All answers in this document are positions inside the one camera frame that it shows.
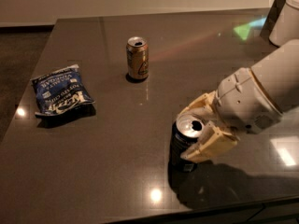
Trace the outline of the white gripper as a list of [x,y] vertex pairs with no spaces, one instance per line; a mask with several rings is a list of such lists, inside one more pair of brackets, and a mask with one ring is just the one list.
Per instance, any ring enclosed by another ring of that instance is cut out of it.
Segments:
[[[217,118],[215,109],[229,127],[247,133],[260,133],[279,123],[282,118],[282,112],[249,68],[238,69],[220,83],[216,92],[197,97],[179,115],[190,114],[213,120]],[[183,151],[180,157],[185,161],[200,163],[225,153],[235,147],[238,141],[234,131],[221,129],[210,121],[197,142]]]

